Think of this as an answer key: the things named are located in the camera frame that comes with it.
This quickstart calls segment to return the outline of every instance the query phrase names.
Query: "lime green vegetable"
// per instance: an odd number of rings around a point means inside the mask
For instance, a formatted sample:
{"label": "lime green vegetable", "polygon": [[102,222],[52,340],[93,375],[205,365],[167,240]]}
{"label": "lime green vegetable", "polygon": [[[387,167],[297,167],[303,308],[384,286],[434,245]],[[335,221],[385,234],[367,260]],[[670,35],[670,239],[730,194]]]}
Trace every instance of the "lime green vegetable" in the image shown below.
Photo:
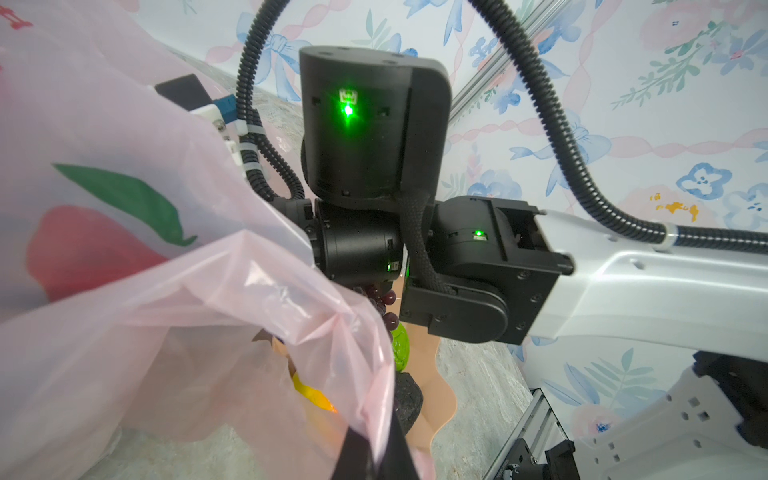
{"label": "lime green vegetable", "polygon": [[395,354],[395,370],[402,372],[408,365],[408,355],[411,353],[408,332],[402,323],[392,332],[392,352]]}

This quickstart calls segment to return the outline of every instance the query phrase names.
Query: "dark lump object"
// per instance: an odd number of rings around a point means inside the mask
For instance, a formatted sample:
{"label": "dark lump object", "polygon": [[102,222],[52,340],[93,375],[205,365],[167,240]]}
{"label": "dark lump object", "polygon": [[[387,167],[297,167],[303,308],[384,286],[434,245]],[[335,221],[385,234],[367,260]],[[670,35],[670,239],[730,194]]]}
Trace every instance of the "dark lump object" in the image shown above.
{"label": "dark lump object", "polygon": [[395,415],[400,422],[403,435],[413,427],[424,404],[422,390],[413,381],[410,373],[395,373]]}

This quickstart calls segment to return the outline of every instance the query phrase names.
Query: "floral wallpaper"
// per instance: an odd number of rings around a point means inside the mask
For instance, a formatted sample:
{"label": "floral wallpaper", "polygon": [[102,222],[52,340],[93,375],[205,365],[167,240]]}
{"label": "floral wallpaper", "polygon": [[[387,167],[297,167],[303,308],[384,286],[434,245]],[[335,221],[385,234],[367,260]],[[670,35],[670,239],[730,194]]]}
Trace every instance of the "floral wallpaper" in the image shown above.
{"label": "floral wallpaper", "polygon": [[[766,0],[571,0],[534,44],[611,201],[649,220],[768,231]],[[465,194],[588,217],[514,68],[449,128],[438,197]],[[693,353],[587,336],[510,351],[572,438],[653,402]]]}
{"label": "floral wallpaper", "polygon": [[[157,40],[237,76],[243,44],[261,2],[115,0]],[[519,16],[541,0],[507,0]],[[285,101],[301,101],[299,50],[345,45],[434,58],[453,91],[464,87],[498,48],[466,0],[293,0],[269,36],[255,83]]]}

